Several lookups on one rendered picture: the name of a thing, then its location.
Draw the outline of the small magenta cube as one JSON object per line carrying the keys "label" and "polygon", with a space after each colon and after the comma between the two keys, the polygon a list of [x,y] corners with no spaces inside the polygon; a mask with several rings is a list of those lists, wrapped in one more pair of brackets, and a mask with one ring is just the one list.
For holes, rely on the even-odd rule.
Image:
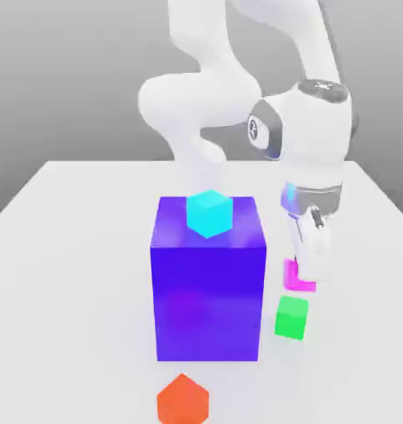
{"label": "small magenta cube", "polygon": [[293,292],[316,292],[316,282],[299,279],[298,263],[294,259],[284,260],[284,287]]}

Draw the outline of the small green cube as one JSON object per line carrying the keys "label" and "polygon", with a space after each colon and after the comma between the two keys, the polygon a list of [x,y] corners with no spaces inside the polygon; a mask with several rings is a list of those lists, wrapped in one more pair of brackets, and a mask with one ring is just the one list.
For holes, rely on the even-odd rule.
{"label": "small green cube", "polygon": [[282,296],[276,311],[275,334],[293,340],[304,338],[309,303],[307,300]]}

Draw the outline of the small cyan cube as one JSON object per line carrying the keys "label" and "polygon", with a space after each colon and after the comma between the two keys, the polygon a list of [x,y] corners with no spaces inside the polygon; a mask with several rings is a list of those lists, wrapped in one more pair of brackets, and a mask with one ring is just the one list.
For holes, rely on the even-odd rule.
{"label": "small cyan cube", "polygon": [[233,228],[233,199],[207,190],[186,198],[186,223],[206,239]]}

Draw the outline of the large blue box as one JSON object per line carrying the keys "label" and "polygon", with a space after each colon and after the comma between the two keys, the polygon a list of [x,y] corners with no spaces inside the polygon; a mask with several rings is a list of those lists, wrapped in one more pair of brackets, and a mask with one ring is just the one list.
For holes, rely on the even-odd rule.
{"label": "large blue box", "polygon": [[212,238],[185,215],[185,198],[160,198],[150,246],[156,356],[255,361],[266,269],[256,202],[234,198],[232,229]]}

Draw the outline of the small orange cube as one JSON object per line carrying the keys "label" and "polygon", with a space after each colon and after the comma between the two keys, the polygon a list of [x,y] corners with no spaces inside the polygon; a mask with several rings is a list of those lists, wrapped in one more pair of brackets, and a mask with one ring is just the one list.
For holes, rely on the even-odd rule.
{"label": "small orange cube", "polygon": [[162,424],[203,424],[209,418],[209,392],[181,373],[156,397]]}

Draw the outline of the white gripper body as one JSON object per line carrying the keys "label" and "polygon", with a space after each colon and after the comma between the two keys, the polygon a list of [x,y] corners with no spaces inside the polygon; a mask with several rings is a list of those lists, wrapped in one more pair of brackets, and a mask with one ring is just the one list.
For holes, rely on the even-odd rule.
{"label": "white gripper body", "polygon": [[298,278],[307,282],[326,281],[331,270],[331,238],[328,222],[319,211],[288,216]]}

